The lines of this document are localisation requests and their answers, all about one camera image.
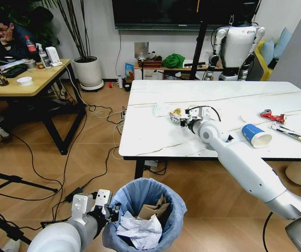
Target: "paper cup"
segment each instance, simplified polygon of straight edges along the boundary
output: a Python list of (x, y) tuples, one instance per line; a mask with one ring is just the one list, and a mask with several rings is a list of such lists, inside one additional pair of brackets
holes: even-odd
[(241, 127), (241, 132), (254, 148), (266, 147), (272, 140), (272, 135), (251, 123), (246, 123)]
[(21, 86), (30, 86), (33, 84), (33, 79), (30, 76), (27, 77), (22, 77), (17, 79), (17, 82), (21, 85)]

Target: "man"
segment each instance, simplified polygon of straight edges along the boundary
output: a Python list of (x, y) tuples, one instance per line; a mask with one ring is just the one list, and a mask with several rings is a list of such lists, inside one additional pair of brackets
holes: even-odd
[(26, 45), (25, 36), (35, 43), (34, 35), (23, 26), (14, 24), (0, 11), (0, 60), (11, 56), (15, 59), (32, 58)]

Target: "blue trash bag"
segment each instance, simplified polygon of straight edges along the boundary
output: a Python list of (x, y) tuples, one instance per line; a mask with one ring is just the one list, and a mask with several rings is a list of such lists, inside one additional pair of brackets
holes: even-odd
[(117, 252), (156, 252), (169, 249), (174, 240), (181, 234), (184, 214), (187, 211), (183, 199), (171, 188), (152, 178), (139, 178), (120, 188), (114, 195), (111, 205), (121, 203), (119, 216), (123, 216), (126, 211), (129, 211), (133, 216), (137, 216), (143, 204), (155, 205), (161, 194), (165, 196), (167, 202), (170, 202), (171, 213), (157, 247), (139, 250), (129, 246), (117, 235), (119, 222), (111, 222), (106, 225), (102, 233), (103, 245)]

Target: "chair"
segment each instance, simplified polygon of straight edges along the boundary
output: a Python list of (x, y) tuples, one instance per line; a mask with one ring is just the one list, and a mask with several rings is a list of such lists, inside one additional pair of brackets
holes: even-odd
[(263, 47), (263, 45), (266, 43), (265, 40), (261, 40), (259, 42), (259, 44), (257, 45), (256, 49), (254, 50), (254, 54), (258, 60), (258, 62), (260, 63), (260, 66), (263, 70), (263, 74), (261, 76), (260, 81), (267, 81), (270, 76), (272, 75), (273, 70), (271, 68), (268, 68), (268, 65), (264, 59), (264, 57), (261, 54), (261, 49)]

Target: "blue paper cup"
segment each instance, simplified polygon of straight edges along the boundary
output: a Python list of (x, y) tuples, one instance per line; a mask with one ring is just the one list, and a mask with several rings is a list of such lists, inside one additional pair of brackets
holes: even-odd
[(241, 127), (241, 132), (254, 148), (266, 147), (272, 140), (272, 135), (251, 123), (246, 123)]

